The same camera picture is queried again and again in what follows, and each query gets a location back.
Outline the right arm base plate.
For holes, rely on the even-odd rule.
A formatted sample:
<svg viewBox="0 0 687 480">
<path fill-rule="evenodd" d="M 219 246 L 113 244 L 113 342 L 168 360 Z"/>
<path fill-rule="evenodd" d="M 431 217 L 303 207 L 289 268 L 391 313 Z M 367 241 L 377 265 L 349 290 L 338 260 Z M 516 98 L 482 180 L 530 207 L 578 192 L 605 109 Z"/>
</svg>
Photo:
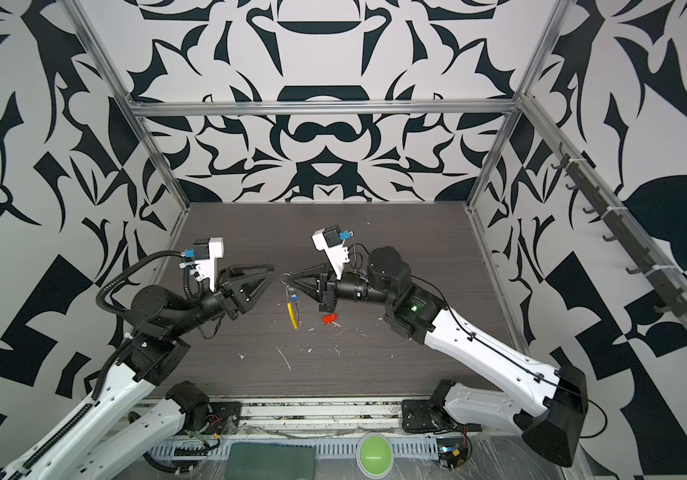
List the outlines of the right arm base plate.
<svg viewBox="0 0 687 480">
<path fill-rule="evenodd" d="M 445 401 L 405 399 L 401 402 L 401 429 L 409 434 L 440 434 L 465 427 L 467 432 L 482 432 L 479 424 L 459 424 L 445 411 Z"/>
</svg>

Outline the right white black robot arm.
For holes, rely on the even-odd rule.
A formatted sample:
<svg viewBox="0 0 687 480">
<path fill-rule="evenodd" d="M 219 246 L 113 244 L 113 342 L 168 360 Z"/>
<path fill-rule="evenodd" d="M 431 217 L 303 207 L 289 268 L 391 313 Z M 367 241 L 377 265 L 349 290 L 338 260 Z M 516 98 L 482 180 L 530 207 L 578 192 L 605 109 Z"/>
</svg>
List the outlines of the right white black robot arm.
<svg viewBox="0 0 687 480">
<path fill-rule="evenodd" d="M 342 300 L 381 304 L 395 332 L 443 353 L 501 389 L 481 394 L 453 380 L 443 380 L 433 409 L 457 425 L 479 424 L 515 433 L 541 458 L 569 468 L 575 462 L 585 418 L 593 401 L 581 369 L 539 362 L 475 327 L 429 282 L 411 272 L 391 246 L 369 254 L 359 272 L 345 270 L 347 257 L 331 254 L 326 264 L 286 274 L 283 282 L 315 299 L 333 313 Z"/>
</svg>

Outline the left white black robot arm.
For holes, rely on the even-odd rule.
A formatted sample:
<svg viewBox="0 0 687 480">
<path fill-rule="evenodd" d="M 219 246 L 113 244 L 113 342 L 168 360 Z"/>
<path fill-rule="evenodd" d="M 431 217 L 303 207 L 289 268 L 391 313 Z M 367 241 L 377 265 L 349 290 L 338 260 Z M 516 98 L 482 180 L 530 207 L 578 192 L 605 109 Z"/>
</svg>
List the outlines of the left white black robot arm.
<svg viewBox="0 0 687 480">
<path fill-rule="evenodd" d="M 166 380 L 191 346 L 184 335 L 209 322 L 236 320 L 250 312 L 275 277 L 271 264 L 217 268 L 221 239 L 184 252 L 147 255 L 98 292 L 101 310 L 120 316 L 132 329 L 101 367 L 87 396 L 45 437 L 0 467 L 0 479 L 111 479 L 153 447 L 179 432 L 200 440 L 209 428 L 210 398 L 191 381 L 174 385 L 150 411 L 122 431 L 109 434 L 133 407 Z M 128 308 L 107 298 L 135 273 L 163 258 L 202 286 L 199 295 L 179 295 L 159 285 L 140 290 Z"/>
</svg>

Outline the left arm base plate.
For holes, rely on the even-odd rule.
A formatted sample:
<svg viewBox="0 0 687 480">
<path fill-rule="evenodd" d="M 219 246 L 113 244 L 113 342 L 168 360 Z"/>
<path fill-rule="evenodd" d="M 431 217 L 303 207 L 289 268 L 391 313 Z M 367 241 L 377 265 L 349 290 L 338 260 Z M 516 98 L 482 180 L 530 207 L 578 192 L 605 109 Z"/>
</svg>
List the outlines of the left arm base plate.
<svg viewBox="0 0 687 480">
<path fill-rule="evenodd" d="M 208 437 L 232 434 L 241 426 L 242 409 L 243 403 L 239 401 L 211 402 L 197 432 Z"/>
</svg>

